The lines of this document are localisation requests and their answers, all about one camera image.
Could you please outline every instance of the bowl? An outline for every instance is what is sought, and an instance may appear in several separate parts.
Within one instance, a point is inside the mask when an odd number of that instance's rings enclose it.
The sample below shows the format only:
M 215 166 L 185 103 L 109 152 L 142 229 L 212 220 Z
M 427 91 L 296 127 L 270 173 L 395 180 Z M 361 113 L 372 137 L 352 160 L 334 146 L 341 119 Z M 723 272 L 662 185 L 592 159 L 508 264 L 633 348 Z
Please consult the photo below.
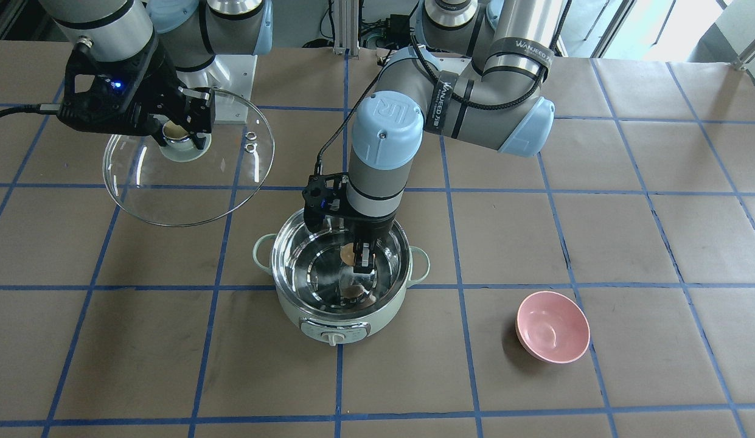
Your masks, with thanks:
M 580 307 L 552 291 L 526 297 L 518 308 L 515 328 L 526 351 L 548 363 L 579 360 L 591 340 L 591 327 Z

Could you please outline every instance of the floor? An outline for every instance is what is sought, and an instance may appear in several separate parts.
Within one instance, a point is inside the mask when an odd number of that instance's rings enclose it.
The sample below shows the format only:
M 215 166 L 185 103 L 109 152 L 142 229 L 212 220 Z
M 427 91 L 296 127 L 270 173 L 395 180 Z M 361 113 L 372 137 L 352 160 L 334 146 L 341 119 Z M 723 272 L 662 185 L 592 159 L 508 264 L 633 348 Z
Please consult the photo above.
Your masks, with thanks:
M 588 39 L 586 34 L 602 12 Z M 575 0 L 564 23 L 563 41 L 569 56 L 589 57 L 620 6 L 620 0 Z M 717 0 L 677 0 L 664 33 L 654 44 L 672 0 L 637 2 L 605 53 L 605 58 L 684 61 L 722 13 Z
M 68 52 L 0 41 L 0 108 L 57 99 Z M 116 207 L 106 136 L 2 119 L 0 438 L 755 438 L 747 75 L 561 58 L 540 156 L 427 135 L 397 219 L 431 274 L 380 333 L 329 347 L 288 321 L 250 249 L 302 206 L 318 145 L 376 72 L 366 51 L 261 58 L 268 187 L 196 228 Z M 591 324 L 570 365 L 534 360 L 514 333 L 522 298 L 545 289 Z

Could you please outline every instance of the transparent pot lid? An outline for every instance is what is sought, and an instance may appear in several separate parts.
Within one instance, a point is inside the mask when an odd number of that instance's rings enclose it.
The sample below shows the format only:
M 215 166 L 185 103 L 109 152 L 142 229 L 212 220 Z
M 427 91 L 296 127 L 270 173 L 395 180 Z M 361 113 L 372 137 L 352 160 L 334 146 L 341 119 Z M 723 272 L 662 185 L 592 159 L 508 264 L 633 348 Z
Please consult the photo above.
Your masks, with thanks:
M 213 92 L 215 122 L 202 150 L 160 118 L 168 146 L 150 136 L 112 136 L 104 181 L 128 214 L 167 227 L 205 224 L 241 207 L 266 180 L 274 136 L 265 117 L 235 94 Z

